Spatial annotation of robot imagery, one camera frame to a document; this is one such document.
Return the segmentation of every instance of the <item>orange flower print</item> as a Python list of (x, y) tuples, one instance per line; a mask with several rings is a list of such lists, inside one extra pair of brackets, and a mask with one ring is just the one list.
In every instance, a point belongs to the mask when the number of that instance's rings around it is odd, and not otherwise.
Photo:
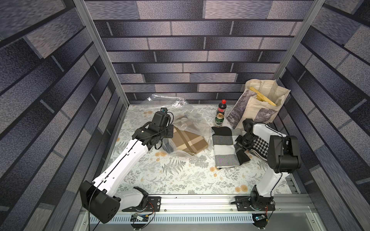
[(248, 192), (248, 186), (246, 186), (245, 184), (243, 184), (242, 186), (240, 186), (240, 188), (242, 188), (242, 191), (243, 192)]

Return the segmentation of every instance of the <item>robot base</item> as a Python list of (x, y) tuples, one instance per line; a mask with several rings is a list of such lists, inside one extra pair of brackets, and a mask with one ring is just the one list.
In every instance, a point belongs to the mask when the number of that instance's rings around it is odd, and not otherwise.
[(275, 205), (273, 203), (274, 197), (262, 197), (258, 195), (256, 186), (253, 187), (250, 196), (236, 196), (232, 204), (236, 204), (238, 211), (274, 211)]

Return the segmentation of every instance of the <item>metal pole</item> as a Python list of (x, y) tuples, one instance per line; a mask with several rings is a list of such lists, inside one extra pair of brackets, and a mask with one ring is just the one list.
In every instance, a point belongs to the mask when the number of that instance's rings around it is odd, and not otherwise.
[(82, 21), (84, 22), (86, 26), (87, 31), (89, 32), (91, 36), (92, 41), (95, 44), (96, 49), (99, 52), (101, 59), (103, 60), (105, 67), (107, 68), (109, 76), (111, 77), (119, 96), (123, 100), (123, 105), (125, 106), (126, 109), (128, 109), (128, 106), (130, 103), (126, 97), (125, 92), (122, 89), (122, 85), (118, 79), (117, 73), (114, 71), (113, 64), (111, 60), (109, 59), (107, 50), (104, 47), (103, 41), (100, 38), (100, 35), (98, 33), (98, 30), (96, 29), (93, 19), (91, 18), (91, 15), (89, 11), (87, 10), (85, 1), (84, 0), (73, 0), (73, 1), (74, 1), (74, 4), (76, 5), (78, 13), (80, 14), (82, 18)]
[(281, 60), (273, 79), (279, 79), (285, 70), (289, 60), (292, 58), (294, 52), (296, 51), (298, 45), (302, 41), (303, 37), (307, 33), (308, 29), (310, 28), (313, 20), (315, 19), (316, 15), (318, 14), (319, 10), (321, 9), (322, 5), (324, 4), (325, 0), (315, 0), (307, 13), (307, 16), (303, 20), (303, 23), (298, 30), (296, 36), (294, 36), (292, 43), (290, 44), (288, 50), (286, 51), (283, 59)]

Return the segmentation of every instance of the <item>houndstooth fabric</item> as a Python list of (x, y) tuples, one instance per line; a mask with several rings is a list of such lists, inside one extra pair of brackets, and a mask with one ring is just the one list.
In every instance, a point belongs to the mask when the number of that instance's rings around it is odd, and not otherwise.
[(258, 137), (258, 139), (253, 140), (253, 147), (249, 150), (250, 153), (258, 156), (259, 158), (267, 161), (267, 150), (269, 149), (269, 144)]

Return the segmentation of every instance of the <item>gray striped towel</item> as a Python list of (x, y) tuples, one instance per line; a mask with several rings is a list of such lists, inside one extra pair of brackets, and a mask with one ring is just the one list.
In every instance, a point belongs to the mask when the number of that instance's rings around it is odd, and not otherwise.
[(212, 127), (215, 134), (212, 135), (213, 148), (215, 151), (216, 168), (239, 166), (250, 161), (250, 158), (236, 145), (236, 138), (241, 135), (240, 129), (231, 130), (228, 127)]

